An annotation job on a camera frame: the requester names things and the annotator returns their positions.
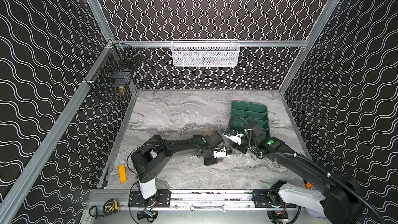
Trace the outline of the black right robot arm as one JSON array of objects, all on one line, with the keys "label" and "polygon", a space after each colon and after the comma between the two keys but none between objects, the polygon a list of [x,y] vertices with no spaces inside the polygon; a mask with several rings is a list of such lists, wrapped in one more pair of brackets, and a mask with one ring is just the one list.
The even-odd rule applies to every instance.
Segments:
[{"label": "black right robot arm", "polygon": [[361,188],[354,177],[328,172],[282,140],[268,137],[257,122],[230,124],[229,128],[254,155],[286,167],[314,187],[313,190],[293,189],[287,182],[279,180],[265,196],[270,205],[304,207],[323,214],[333,224],[354,224],[368,209],[380,224],[384,223],[378,212],[360,195]]}]

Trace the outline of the green divided plastic tray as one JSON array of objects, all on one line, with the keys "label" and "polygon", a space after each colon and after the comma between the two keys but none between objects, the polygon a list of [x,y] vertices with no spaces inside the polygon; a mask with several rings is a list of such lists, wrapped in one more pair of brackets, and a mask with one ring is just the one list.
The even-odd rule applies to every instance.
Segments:
[{"label": "green divided plastic tray", "polygon": [[268,108],[264,104],[233,101],[231,103],[231,117],[241,116],[247,122],[257,122],[267,137],[271,136],[269,128]]}]

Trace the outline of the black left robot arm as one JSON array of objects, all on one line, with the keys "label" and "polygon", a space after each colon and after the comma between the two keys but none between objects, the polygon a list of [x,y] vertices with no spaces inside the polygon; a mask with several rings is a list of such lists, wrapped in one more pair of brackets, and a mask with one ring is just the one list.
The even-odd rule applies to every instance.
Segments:
[{"label": "black left robot arm", "polygon": [[129,155],[142,197],[147,200],[157,194],[155,179],[172,158],[196,156],[202,157],[207,166],[217,164],[215,149],[223,142],[218,132],[194,135],[185,140],[165,140],[160,135],[151,137]]}]

